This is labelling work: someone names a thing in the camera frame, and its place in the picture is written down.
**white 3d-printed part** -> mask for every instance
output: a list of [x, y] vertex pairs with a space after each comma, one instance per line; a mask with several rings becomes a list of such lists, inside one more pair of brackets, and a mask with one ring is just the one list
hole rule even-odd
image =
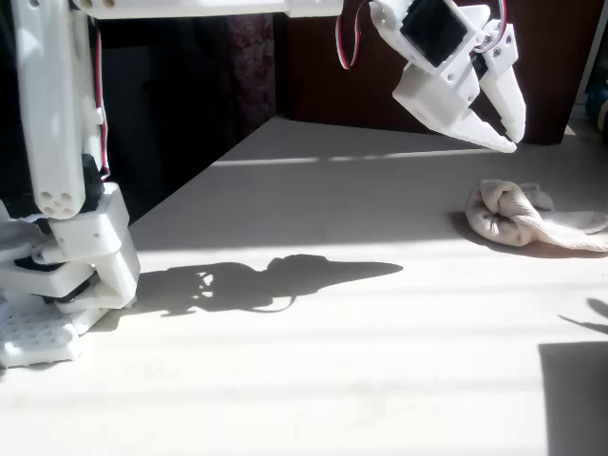
[[0, 324], [3, 368], [75, 360], [82, 352], [74, 325], [54, 306], [15, 309], [13, 316]]
[[97, 19], [145, 17], [201, 17], [257, 12], [285, 12], [290, 17], [337, 16], [342, 0], [74, 0], [78, 8]]
[[76, 333], [78, 333], [79, 335], [83, 335], [88, 330], [90, 330], [93, 325], [100, 320], [102, 316], [107, 314], [107, 311], [109, 311], [109, 309], [100, 309], [92, 307], [84, 311], [69, 313], [66, 316], [71, 320], [72, 324], [74, 325]]

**brown wooden panel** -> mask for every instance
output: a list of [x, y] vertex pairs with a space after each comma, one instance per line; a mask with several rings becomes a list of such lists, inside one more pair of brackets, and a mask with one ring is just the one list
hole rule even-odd
[[[462, 1], [475, 5], [480, 1]], [[346, 49], [352, 49], [352, 21], [359, 0], [346, 0]], [[520, 60], [515, 71], [527, 103], [525, 139], [559, 143], [579, 87], [598, 24], [601, 0], [508, 0]], [[497, 13], [495, 2], [490, 7]], [[336, 57], [334, 18], [289, 19], [278, 29], [280, 106], [293, 120], [404, 131], [427, 131], [392, 99], [406, 61], [378, 36], [368, 11], [355, 70]], [[487, 99], [474, 108], [496, 125]]]

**white cloth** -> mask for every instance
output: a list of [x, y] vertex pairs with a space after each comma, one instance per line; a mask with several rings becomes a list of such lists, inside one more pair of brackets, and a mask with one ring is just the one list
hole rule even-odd
[[481, 180], [466, 201], [466, 219], [478, 235], [522, 247], [535, 240], [573, 250], [608, 252], [608, 240], [592, 237], [608, 226], [598, 212], [556, 212], [537, 183]]

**white robotic arm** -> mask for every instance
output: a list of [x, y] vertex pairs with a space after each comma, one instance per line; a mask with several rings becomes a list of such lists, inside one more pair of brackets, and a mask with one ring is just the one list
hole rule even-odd
[[[75, 359], [79, 334], [108, 309], [136, 300], [140, 264], [123, 196], [98, 173], [103, 115], [93, 96], [88, 16], [283, 11], [297, 17], [342, 10], [342, 0], [74, 0], [79, 9], [70, 9], [67, 0], [11, 1], [32, 187], [51, 233], [10, 220], [0, 201], [0, 306], [2, 296], [18, 293], [44, 296], [54, 307], [31, 315], [15, 310], [12, 319], [0, 321], [4, 367]], [[409, 61], [393, 92], [401, 105], [432, 130], [515, 150], [525, 105], [512, 68], [518, 58], [512, 26], [501, 25], [499, 36], [498, 21], [488, 22], [487, 6], [459, 8], [451, 0], [376, 0], [370, 12], [380, 35]], [[479, 53], [489, 42], [497, 43]], [[511, 141], [469, 109], [480, 87]]]

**tabletop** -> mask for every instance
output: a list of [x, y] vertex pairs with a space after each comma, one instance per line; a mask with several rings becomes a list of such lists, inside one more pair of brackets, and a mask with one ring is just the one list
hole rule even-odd
[[492, 245], [481, 179], [608, 212], [608, 154], [273, 119], [138, 220], [139, 302], [0, 370], [7, 455], [604, 455], [608, 262]]

